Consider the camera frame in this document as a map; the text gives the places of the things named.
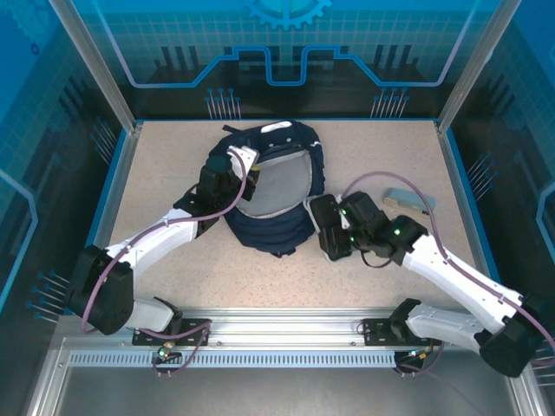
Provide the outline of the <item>navy blue backpack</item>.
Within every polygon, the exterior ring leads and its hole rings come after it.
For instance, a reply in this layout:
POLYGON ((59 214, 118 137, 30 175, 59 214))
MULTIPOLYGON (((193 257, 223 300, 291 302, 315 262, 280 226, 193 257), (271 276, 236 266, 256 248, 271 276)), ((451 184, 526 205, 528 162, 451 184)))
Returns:
POLYGON ((240 199, 225 221, 239 242, 275 257, 289 256, 314 232, 304 201, 324 193, 323 145, 317 132, 295 120, 228 132, 209 152, 248 146, 259 153, 261 173, 251 201, 240 199))

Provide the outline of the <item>grey blue stapler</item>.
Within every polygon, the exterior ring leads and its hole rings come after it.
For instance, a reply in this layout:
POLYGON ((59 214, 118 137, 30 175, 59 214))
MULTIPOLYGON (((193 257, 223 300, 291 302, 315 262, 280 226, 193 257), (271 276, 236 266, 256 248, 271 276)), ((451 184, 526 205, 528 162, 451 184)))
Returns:
POLYGON ((416 192, 400 189, 388 188, 382 198, 382 202, 399 212, 412 216, 427 217, 435 208, 435 199, 428 195, 422 199, 416 192))

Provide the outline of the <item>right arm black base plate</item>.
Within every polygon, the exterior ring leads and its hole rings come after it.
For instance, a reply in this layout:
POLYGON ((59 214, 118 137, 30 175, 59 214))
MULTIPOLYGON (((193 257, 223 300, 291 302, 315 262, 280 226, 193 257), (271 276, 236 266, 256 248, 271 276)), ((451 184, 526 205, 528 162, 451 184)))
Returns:
POLYGON ((391 346, 429 346, 439 347, 441 341, 428 338, 419 338, 408 334, 397 336, 388 318, 365 318, 356 326, 356 332, 363 337, 366 347, 391 346))

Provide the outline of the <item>aluminium side rail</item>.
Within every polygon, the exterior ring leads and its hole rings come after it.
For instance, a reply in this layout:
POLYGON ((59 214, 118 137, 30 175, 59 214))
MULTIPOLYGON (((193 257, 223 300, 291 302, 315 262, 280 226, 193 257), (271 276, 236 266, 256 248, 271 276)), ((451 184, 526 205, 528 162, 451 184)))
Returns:
POLYGON ((476 268, 495 283, 501 283, 500 273, 454 135, 450 128, 442 132, 436 127, 436 131, 476 268))
POLYGON ((106 247, 109 244, 133 162, 137 141, 136 135, 125 130, 121 131, 84 244, 85 247, 92 244, 106 247))

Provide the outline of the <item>aluminium cross rail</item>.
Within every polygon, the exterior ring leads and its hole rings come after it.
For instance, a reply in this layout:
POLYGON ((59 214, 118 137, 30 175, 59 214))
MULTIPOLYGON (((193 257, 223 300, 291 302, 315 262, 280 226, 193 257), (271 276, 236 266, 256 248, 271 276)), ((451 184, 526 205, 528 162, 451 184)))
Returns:
MULTIPOLYGON (((365 348, 360 321, 389 318, 393 308, 197 308, 184 309, 189 319, 209 321, 206 350, 341 350, 365 348)), ((50 347, 60 350, 132 350, 136 328, 112 335, 84 333, 81 318, 61 317, 50 347)))

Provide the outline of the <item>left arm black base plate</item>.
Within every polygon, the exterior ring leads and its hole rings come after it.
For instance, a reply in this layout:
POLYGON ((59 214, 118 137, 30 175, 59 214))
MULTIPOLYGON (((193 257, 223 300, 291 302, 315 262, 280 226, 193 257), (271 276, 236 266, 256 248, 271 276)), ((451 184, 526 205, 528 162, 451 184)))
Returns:
POLYGON ((212 321, 205 318, 183 318, 180 327, 175 326, 163 332, 163 337, 153 336, 144 331, 135 330, 132 335, 132 345, 139 347, 162 346, 166 342, 173 342, 178 347, 194 347, 199 341, 206 346, 212 321))

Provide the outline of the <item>aluminium frame post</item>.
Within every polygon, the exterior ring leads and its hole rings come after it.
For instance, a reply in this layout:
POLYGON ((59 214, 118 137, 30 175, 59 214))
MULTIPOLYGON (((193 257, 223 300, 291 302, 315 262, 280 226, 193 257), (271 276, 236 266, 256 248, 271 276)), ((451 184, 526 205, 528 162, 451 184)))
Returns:
POLYGON ((135 135, 137 121, 71 0, 48 0, 122 128, 135 135))
POLYGON ((470 94, 475 82, 478 80, 483 68, 491 59, 500 38, 503 36, 508 24, 522 0, 499 0, 499 4, 492 14, 487 26, 477 42, 473 53, 470 55, 466 66, 461 72, 459 80, 447 98, 436 122, 439 135, 446 135, 466 98, 470 94))

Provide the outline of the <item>black pencil case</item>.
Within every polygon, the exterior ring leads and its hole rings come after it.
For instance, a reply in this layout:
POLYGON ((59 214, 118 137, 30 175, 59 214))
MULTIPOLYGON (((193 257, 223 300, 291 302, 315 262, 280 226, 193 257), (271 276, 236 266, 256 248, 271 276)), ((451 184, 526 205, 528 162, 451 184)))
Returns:
POLYGON ((336 197, 332 194, 313 196, 304 201, 318 236, 320 249, 331 262, 352 254, 349 232, 343 228, 336 197))

